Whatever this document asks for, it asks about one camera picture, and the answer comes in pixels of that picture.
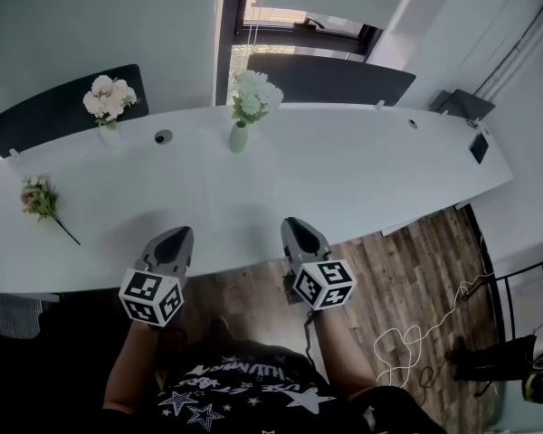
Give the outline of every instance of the flower stem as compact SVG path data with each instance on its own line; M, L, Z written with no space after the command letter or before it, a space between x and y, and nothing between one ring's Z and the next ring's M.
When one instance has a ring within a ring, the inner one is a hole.
M62 222L58 219L56 215L53 215L52 218L54 219L56 223L58 223L59 227L61 227L64 231L66 231L66 234L69 235L74 240L74 242L76 242L79 246L81 246L79 241L76 238L74 238L68 230L66 230L66 227L62 225Z

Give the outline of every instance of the flower vase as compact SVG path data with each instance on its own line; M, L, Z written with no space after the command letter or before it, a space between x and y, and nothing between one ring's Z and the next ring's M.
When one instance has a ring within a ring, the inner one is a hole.
M116 125L115 127L99 126L99 133L100 138L107 147L117 149L121 146L122 140Z
M232 153L241 153L247 145L247 126L238 121L233 124L232 133L229 136L229 149Z

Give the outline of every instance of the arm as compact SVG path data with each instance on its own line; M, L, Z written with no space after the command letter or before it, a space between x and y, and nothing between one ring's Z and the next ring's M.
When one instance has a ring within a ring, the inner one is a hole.
M324 310L315 320L319 349L330 383L348 400L376 387L372 368L346 327L340 307Z
M134 321L110 372L103 409L132 415L154 371L158 333Z

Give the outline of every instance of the white flowers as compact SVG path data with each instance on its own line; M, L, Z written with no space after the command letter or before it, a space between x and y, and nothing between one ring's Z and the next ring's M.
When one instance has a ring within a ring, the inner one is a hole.
M267 74L254 71L235 76L237 91L233 96L233 118L253 124L280 106L283 93L267 80Z
M82 99L84 107L101 126L116 126L117 117L137 102L137 94L122 79L99 76Z

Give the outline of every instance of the white table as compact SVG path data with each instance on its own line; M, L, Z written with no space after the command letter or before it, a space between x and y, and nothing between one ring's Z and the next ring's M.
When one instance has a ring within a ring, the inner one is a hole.
M486 192L512 178L488 133L459 118L400 108L289 105L228 150L227 107L177 111L119 126L111 151L96 129L0 161L0 292L61 292L119 285L152 237L189 225L190 276L283 256L280 224L299 217L332 243L380 231ZM418 129L412 128L412 119ZM168 128L173 141L155 144ZM49 174L59 215L22 214L22 175Z

